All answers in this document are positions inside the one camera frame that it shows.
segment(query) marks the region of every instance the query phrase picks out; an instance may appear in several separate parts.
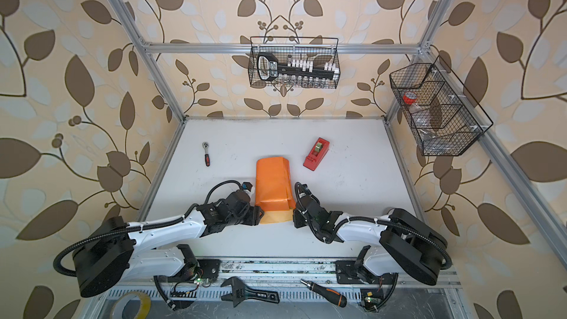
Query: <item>roll of tape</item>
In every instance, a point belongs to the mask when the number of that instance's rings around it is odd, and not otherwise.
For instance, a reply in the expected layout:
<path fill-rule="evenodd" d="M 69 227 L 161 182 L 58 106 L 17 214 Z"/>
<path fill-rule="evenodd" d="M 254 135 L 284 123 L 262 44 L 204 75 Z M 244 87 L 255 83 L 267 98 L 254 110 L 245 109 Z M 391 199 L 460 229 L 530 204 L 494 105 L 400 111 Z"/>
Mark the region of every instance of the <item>roll of tape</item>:
<path fill-rule="evenodd" d="M 118 298 L 110 311 L 110 319 L 122 319 L 122 312 L 124 311 L 126 304 L 135 297 L 140 299 L 140 308 L 138 309 L 138 313 L 134 316 L 134 319 L 145 319 L 147 314 L 150 312 L 151 299 L 150 296 L 139 291 L 128 292 Z"/>

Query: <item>black wire mesh basket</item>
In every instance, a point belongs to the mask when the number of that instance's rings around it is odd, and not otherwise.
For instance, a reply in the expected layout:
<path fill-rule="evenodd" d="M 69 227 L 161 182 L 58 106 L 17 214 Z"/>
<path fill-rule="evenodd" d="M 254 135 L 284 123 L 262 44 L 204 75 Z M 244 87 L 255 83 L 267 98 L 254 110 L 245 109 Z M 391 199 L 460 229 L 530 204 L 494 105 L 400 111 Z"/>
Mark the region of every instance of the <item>black wire mesh basket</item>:
<path fill-rule="evenodd" d="M 390 84 L 424 156 L 459 156 L 488 128 L 492 119 L 467 87 L 456 92 L 444 77 L 450 68 L 440 57 L 392 72 Z M 486 119 L 482 121 L 478 113 Z"/>
<path fill-rule="evenodd" d="M 286 86 L 336 89 L 341 76 L 338 38 L 250 38 L 248 76 L 252 88 Z"/>

